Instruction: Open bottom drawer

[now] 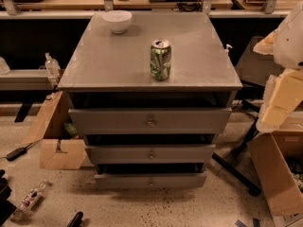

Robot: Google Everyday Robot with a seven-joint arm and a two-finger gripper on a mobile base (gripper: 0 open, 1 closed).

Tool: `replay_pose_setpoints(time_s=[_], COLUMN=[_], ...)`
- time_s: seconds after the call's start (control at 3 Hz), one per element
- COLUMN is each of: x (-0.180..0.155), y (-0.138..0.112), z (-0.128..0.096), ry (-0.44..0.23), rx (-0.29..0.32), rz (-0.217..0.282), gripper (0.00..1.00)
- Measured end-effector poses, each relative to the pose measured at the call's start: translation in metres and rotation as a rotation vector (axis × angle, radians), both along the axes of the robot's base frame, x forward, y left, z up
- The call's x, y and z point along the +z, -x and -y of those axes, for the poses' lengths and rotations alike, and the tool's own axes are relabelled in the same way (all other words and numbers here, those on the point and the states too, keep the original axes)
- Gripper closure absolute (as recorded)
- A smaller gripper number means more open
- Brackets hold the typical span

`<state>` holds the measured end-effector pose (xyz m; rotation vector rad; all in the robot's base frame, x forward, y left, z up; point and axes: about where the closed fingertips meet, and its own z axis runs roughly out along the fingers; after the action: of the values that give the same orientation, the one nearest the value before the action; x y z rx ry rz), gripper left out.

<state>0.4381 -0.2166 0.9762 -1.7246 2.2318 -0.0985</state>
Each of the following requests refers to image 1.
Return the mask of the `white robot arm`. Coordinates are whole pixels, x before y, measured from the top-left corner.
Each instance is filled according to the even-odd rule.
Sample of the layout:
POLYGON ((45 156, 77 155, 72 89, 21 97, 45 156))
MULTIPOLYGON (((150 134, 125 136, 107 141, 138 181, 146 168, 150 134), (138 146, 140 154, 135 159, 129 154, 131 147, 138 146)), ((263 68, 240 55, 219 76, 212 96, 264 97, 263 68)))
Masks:
POLYGON ((257 43, 254 51, 272 55, 284 71, 271 75, 258 113, 260 132, 276 131, 303 101, 303 2, 299 2, 277 29, 257 43))

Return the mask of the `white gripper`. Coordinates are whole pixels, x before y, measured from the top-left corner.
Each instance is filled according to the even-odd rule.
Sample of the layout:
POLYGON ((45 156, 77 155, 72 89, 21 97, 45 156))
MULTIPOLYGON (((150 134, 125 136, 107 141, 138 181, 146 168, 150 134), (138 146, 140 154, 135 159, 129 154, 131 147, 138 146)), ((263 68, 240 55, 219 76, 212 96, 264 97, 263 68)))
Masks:
POLYGON ((263 104, 258 113, 258 131, 278 130, 302 101, 302 71, 285 69, 278 77, 270 76, 266 82, 263 104))

